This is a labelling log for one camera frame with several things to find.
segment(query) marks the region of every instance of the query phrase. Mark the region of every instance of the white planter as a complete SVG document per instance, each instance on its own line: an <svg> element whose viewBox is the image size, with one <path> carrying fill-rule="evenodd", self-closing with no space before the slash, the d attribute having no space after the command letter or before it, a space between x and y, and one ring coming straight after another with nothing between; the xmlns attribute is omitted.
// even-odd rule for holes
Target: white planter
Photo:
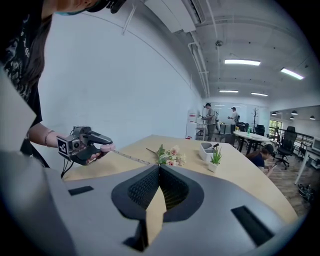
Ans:
<svg viewBox="0 0 320 256"><path fill-rule="evenodd" d="M211 157L214 156L213 145L210 142L202 142L200 144L199 155L205 162L210 162Z"/></svg>
<svg viewBox="0 0 320 256"><path fill-rule="evenodd" d="M214 163L212 163L212 162L209 162L209 163L208 163L208 169L209 169L209 171L211 171L211 172L213 172L213 173L216 172L218 166L219 166L219 165L214 164Z"/></svg>

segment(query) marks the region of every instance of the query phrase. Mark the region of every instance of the air conditioning unit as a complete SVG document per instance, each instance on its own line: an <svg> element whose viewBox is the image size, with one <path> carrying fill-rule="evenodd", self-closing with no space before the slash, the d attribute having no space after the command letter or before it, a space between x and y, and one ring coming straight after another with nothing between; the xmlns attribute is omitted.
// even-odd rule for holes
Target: air conditioning unit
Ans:
<svg viewBox="0 0 320 256"><path fill-rule="evenodd" d="M195 31L195 24L206 20L199 0L146 0L144 4L172 33Z"/></svg>

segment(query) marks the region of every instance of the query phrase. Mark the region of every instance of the artificial flower bouquet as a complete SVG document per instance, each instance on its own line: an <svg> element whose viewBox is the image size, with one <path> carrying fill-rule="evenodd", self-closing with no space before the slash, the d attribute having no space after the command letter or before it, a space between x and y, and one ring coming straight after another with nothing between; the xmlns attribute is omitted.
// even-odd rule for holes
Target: artificial flower bouquet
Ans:
<svg viewBox="0 0 320 256"><path fill-rule="evenodd" d="M177 145L172 147L170 150L165 150L164 145L161 144L158 151L153 153L157 156L157 164L159 165L183 166L186 163L186 155L180 154L179 152L180 149Z"/></svg>

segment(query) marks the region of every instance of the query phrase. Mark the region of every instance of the window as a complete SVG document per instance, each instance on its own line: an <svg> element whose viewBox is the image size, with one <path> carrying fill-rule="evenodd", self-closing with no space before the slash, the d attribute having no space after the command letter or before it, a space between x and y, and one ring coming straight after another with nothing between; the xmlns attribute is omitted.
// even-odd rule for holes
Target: window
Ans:
<svg viewBox="0 0 320 256"><path fill-rule="evenodd" d="M282 129L282 122L280 121L275 121L275 120L270 120L269 124L269 135L275 135L275 128Z"/></svg>

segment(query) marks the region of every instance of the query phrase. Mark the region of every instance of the face mask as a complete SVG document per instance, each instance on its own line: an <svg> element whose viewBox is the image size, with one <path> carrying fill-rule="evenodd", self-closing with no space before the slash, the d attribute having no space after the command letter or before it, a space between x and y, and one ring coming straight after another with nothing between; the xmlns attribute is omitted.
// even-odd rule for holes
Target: face mask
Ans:
<svg viewBox="0 0 320 256"><path fill-rule="evenodd" d="M100 1L97 1L94 6L92 6L90 8L87 8L87 9L84 9L84 10L80 10L80 11L75 11L75 12L56 12L56 13L59 14L59 15L62 15L62 16L77 15L77 14L83 13L83 12L85 12L87 10L90 10L91 8L96 7L99 3L100 3Z"/></svg>

